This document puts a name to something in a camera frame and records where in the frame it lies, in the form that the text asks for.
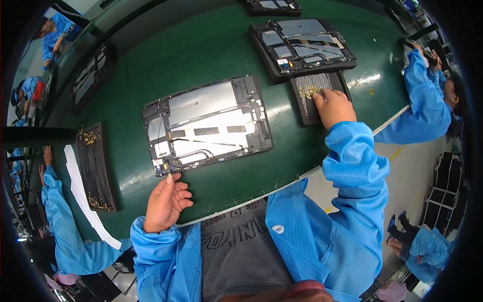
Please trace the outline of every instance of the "factory floor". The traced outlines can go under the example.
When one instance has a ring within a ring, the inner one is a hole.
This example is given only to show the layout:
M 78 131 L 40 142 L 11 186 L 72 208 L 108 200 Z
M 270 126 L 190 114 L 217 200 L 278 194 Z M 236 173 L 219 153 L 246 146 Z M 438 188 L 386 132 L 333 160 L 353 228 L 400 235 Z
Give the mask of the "factory floor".
M 411 223 L 418 223 L 423 210 L 423 200 L 427 197 L 433 177 L 436 158 L 445 151 L 446 140 L 444 137 L 428 143 L 395 145 L 376 144 L 377 154 L 386 156 L 391 161 L 391 173 L 386 178 L 389 188 L 389 200 L 384 209 L 384 229 L 389 223 L 392 214 L 398 215 L 407 211 L 407 217 Z M 337 196 L 337 190 L 332 183 L 326 180 L 322 169 L 315 171 L 309 176 L 309 184 L 305 194 L 314 200 L 326 212 L 335 211 L 331 204 L 332 198 Z M 388 277 L 401 261 L 386 246 L 385 240 L 388 233 L 384 234 L 383 259 L 384 265 L 381 271 L 382 278 Z M 116 273 L 111 266 L 104 270 L 109 277 Z M 115 282 L 124 291 L 135 278 L 133 274 L 119 274 Z M 136 284 L 128 295 L 119 295 L 114 302 L 135 302 L 137 300 Z

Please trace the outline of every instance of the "yellow floor marking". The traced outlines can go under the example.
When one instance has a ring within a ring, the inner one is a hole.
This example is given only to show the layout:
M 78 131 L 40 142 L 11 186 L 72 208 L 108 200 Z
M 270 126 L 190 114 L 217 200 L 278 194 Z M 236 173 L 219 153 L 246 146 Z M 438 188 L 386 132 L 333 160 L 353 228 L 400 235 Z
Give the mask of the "yellow floor marking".
M 391 162 L 391 161 L 393 161 L 393 159 L 395 159 L 395 158 L 396 158 L 396 156 L 398 156 L 398 155 L 399 155 L 399 153 L 401 153 L 402 149 L 404 149 L 404 147 L 405 147 L 405 146 L 406 146 L 406 145 L 402 145 L 402 147 L 401 147 L 401 148 L 399 148 L 399 149 L 398 149 L 398 150 L 397 150 L 397 151 L 396 151 L 396 152 L 395 152 L 395 153 L 394 153 L 394 154 L 393 154 L 393 155 L 392 155 L 392 156 L 389 158 L 389 161 L 390 161 L 390 162 Z

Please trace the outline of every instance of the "fingernail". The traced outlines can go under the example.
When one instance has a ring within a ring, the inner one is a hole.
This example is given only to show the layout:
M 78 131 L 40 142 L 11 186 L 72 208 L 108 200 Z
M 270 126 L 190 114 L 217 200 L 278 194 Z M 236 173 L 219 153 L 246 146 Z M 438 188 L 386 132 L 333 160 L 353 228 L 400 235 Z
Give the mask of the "fingernail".
M 168 173 L 168 177 L 166 177 L 166 183 L 170 185 L 173 182 L 173 176 L 171 175 L 171 172 Z

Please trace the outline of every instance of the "coat button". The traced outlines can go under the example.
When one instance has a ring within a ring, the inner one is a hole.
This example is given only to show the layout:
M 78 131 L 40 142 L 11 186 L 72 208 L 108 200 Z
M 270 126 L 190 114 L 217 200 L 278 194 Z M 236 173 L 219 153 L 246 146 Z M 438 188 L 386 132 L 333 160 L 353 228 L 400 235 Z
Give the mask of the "coat button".
M 284 231 L 284 226 L 277 224 L 272 227 L 272 230 L 274 230 L 278 234 L 281 234 Z

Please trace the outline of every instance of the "gray t-shirt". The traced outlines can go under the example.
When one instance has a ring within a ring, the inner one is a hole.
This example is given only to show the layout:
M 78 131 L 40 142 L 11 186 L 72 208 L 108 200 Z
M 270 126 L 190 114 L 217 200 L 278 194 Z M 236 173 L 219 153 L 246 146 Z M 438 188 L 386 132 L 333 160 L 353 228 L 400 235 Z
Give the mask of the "gray t-shirt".
M 265 226 L 266 209 L 261 199 L 201 223 L 203 302 L 294 283 Z

